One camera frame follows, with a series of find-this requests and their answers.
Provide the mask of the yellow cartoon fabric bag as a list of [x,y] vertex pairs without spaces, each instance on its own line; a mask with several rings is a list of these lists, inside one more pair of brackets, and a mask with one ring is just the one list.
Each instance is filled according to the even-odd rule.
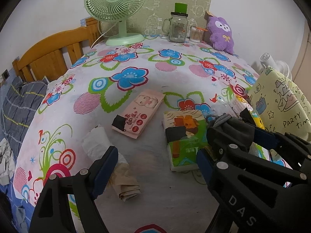
[[248,100],[267,131],[291,133],[310,142],[310,102],[282,73],[266,67],[248,90]]

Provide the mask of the clear plastic package red stripes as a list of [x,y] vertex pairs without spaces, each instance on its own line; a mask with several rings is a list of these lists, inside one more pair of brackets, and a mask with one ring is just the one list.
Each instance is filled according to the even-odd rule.
[[218,99],[215,105],[215,112],[217,114],[230,114],[237,118],[240,118],[241,112],[245,109],[250,113],[253,111],[250,104],[239,95],[235,95],[229,100],[229,102],[225,102],[223,99]]

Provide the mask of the blue bed sheet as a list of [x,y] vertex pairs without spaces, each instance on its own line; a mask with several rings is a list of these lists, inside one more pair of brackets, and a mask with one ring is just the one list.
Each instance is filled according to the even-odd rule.
[[1,191],[8,197],[10,202],[13,225],[18,232],[28,232],[34,207],[27,201],[16,197],[13,188],[13,178],[10,180],[9,185],[1,186]]

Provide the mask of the wall power outlet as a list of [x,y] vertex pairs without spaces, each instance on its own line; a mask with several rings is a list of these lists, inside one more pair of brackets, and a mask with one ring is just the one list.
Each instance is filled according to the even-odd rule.
[[3,78],[4,81],[7,80],[9,76],[10,76],[10,74],[9,74],[8,70],[5,70],[2,73],[2,78]]

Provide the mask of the white crumpled cloth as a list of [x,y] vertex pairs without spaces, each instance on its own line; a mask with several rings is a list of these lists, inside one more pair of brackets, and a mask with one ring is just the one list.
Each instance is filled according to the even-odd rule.
[[14,154],[6,138],[0,143],[0,184],[10,184],[15,172]]

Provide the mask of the white bagged beige socks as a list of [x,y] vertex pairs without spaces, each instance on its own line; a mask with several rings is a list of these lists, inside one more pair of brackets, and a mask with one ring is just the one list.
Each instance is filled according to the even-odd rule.
[[102,126],[96,126],[82,140],[82,148],[95,163],[91,167],[93,177],[92,196],[103,194],[106,185],[111,185],[123,201],[127,201],[140,192],[140,185],[132,175],[130,166],[118,149],[112,145]]

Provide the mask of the purple plush toy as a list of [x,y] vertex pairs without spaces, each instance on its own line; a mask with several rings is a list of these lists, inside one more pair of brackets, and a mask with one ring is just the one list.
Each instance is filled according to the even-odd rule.
[[232,30],[224,18],[211,16],[208,19],[207,30],[210,32],[210,42],[215,50],[234,54]]

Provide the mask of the green desk fan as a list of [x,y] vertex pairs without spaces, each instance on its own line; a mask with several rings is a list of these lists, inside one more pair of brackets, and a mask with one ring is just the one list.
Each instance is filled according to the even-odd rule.
[[145,0],[84,0],[86,11],[98,21],[111,21],[118,24],[118,34],[107,39],[107,46],[123,46],[140,43],[142,34],[127,32],[127,19],[134,15]]

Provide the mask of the dark grey sock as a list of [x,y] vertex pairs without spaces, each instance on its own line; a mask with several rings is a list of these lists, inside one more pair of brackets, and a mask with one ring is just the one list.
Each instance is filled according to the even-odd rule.
[[209,127],[214,127],[235,138],[243,144],[243,149],[240,149],[249,152],[255,131],[250,125],[238,118],[232,117],[230,114],[223,114],[211,120],[208,124],[208,128]]

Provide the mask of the floral tablecloth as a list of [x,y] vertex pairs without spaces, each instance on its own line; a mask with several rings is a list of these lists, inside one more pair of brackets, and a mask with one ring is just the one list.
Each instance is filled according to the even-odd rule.
[[[72,176],[91,165],[82,140],[100,125],[129,162],[141,193],[128,201],[108,188],[97,200],[110,232],[204,232],[217,208],[200,172],[170,170],[163,114],[215,111],[218,99],[245,98],[258,74],[241,58],[204,43],[98,44],[47,87],[27,130],[13,179],[16,197],[35,207],[51,174]],[[163,102],[137,139],[112,129],[116,115],[144,90]]]

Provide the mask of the grey plaid pillow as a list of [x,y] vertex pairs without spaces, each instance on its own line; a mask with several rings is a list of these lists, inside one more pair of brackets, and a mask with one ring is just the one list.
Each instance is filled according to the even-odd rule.
[[1,135],[17,159],[29,126],[47,91],[48,81],[24,82],[19,76],[1,98]]

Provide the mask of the green cylinder cap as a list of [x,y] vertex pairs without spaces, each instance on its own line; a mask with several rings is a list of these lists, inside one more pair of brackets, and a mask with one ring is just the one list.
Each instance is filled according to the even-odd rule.
[[175,3],[175,12],[187,14],[188,5],[185,3]]

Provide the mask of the pink wet wipes pack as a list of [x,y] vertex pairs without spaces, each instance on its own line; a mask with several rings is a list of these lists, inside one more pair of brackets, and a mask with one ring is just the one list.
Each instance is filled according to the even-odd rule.
[[160,107],[163,99],[163,93],[144,90],[126,107],[121,115],[116,115],[112,122],[112,129],[125,136],[137,139]]

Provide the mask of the green orange tissue pack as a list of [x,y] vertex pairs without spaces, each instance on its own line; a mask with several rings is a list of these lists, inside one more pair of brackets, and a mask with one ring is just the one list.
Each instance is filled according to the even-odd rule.
[[208,146],[207,123],[200,110],[166,111],[163,114],[170,170],[198,169],[197,153]]

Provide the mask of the green cartoon board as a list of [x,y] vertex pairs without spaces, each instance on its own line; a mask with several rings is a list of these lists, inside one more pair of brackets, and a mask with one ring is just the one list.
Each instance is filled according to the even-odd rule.
[[142,35],[162,35],[162,25],[166,18],[171,17],[175,3],[187,5],[188,29],[196,26],[206,27],[205,14],[209,11],[211,0],[145,0],[138,12],[127,19],[127,32]]

